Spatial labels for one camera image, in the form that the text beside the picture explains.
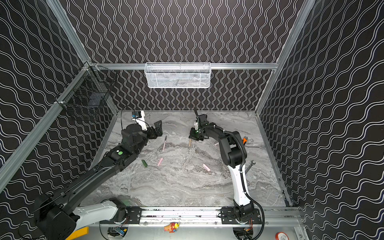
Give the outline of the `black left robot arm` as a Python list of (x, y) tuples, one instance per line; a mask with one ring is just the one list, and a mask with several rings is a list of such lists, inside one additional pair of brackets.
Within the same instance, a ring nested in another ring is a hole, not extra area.
[(162, 121), (142, 130), (130, 124), (122, 130), (122, 142), (105, 154), (102, 160), (70, 185), (53, 194), (35, 199), (35, 224), (48, 240), (65, 240), (76, 230), (100, 221), (125, 223), (129, 216), (126, 205), (118, 199), (80, 207), (80, 203), (101, 184), (135, 161), (150, 139), (162, 136)]

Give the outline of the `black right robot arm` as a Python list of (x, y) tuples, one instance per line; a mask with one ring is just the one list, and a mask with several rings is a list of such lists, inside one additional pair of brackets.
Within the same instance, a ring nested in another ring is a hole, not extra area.
[(234, 214), (235, 219), (240, 223), (250, 222), (253, 215), (261, 220), (261, 225), (265, 225), (265, 214), (263, 207), (255, 201), (249, 194), (245, 164), (247, 151), (244, 141), (239, 132), (230, 132), (208, 121), (206, 114), (199, 114), (194, 109), (196, 120), (194, 127), (190, 130), (189, 139), (203, 141), (213, 138), (219, 143), (220, 154), (223, 163), (229, 168), (234, 187)]

